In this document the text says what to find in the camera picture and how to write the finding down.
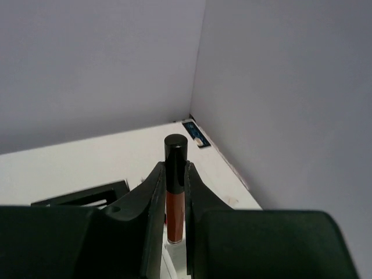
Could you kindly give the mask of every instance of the black cap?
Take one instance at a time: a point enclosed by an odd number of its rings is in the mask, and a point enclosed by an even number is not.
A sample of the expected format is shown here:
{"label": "black cap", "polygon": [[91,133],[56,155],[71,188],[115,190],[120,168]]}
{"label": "black cap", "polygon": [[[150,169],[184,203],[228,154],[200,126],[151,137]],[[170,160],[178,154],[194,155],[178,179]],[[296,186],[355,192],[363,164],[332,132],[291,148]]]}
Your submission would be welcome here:
{"label": "black cap", "polygon": [[187,162],[187,138],[172,134],[164,139],[167,191],[172,194],[184,192],[185,166]]}

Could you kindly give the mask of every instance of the lipstick tube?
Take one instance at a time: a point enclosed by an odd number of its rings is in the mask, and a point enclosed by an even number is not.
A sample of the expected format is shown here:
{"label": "lipstick tube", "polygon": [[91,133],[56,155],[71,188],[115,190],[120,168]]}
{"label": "lipstick tube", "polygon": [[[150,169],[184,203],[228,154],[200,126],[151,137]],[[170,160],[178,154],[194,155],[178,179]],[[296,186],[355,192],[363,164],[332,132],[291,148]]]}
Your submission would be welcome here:
{"label": "lipstick tube", "polygon": [[183,238],[185,216],[184,176],[187,161],[187,138],[172,134],[164,139],[167,187],[167,236],[171,244]]}

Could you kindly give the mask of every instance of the white table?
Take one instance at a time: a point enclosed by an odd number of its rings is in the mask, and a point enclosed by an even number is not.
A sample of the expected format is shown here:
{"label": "white table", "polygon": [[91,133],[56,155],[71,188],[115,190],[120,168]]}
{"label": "white table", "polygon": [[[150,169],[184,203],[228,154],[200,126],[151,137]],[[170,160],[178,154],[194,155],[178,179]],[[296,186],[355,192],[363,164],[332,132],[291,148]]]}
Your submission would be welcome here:
{"label": "white table", "polygon": [[[217,196],[236,209],[260,209],[217,149],[199,149],[181,122],[1,155],[0,205],[29,205],[119,180],[133,189],[164,160],[164,138],[175,133],[188,138],[188,159]],[[168,261],[163,250],[162,278],[175,277]]]}

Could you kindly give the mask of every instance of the white wall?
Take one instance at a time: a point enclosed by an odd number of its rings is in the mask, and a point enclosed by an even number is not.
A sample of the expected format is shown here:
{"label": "white wall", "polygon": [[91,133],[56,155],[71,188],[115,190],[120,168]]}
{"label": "white wall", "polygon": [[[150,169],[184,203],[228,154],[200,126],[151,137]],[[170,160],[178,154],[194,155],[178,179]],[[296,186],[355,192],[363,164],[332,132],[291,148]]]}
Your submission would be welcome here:
{"label": "white wall", "polygon": [[191,113],[265,208],[322,209],[372,278],[372,2],[208,0]]}
{"label": "white wall", "polygon": [[205,0],[0,2],[0,153],[189,114]]}

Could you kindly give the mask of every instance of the gray wall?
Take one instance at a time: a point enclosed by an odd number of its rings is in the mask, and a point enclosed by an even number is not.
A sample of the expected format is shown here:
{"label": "gray wall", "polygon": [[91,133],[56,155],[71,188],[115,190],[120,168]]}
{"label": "gray wall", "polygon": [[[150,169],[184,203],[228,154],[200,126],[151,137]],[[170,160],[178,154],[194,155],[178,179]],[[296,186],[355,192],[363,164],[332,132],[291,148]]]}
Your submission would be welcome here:
{"label": "gray wall", "polygon": [[189,114],[205,0],[0,2],[0,153]]}
{"label": "gray wall", "polygon": [[208,0],[191,113],[265,208],[323,209],[372,278],[372,2]]}

